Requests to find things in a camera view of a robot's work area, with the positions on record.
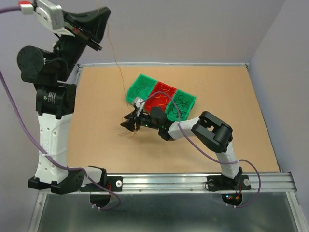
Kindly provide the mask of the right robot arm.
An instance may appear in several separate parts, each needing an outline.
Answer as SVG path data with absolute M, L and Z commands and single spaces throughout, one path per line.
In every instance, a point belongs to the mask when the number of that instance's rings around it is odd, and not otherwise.
M 216 154 L 215 162 L 221 166 L 221 175 L 208 180 L 211 190 L 235 190 L 240 184 L 242 168 L 233 149 L 233 130 L 210 112 L 204 111 L 199 117 L 178 122 L 169 120 L 160 107 L 154 107 L 148 113 L 136 108 L 124 119 L 120 125 L 129 131 L 135 132 L 141 126 L 156 129 L 166 141 L 195 136 Z

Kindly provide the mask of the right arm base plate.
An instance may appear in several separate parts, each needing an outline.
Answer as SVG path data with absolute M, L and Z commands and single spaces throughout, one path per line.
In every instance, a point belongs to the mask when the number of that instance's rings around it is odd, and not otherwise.
M 238 179 L 230 179 L 222 175 L 210 175 L 207 177 L 205 189 L 211 192 L 251 190 L 251 185 L 247 175 L 241 175 Z

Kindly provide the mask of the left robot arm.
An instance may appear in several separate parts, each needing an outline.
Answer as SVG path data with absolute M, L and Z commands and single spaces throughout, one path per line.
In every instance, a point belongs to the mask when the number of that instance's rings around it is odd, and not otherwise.
M 30 188 L 63 195 L 78 191 L 86 177 L 84 169 L 67 166 L 68 132 L 77 90 L 77 85 L 67 80 L 87 47 L 101 50 L 110 14 L 108 7 L 84 13 L 62 11 L 66 32 L 57 34 L 52 51 L 28 45 L 17 55 L 22 80 L 32 83 L 36 90 L 43 148 L 37 171 L 28 180 Z

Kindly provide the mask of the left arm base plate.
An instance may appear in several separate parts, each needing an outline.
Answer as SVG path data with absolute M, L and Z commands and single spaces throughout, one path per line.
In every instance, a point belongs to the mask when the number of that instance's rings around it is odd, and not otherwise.
M 122 176 L 108 176 L 105 188 L 113 192 L 121 192 L 123 186 Z M 93 183 L 84 184 L 79 189 L 80 192 L 99 192 L 103 191 Z

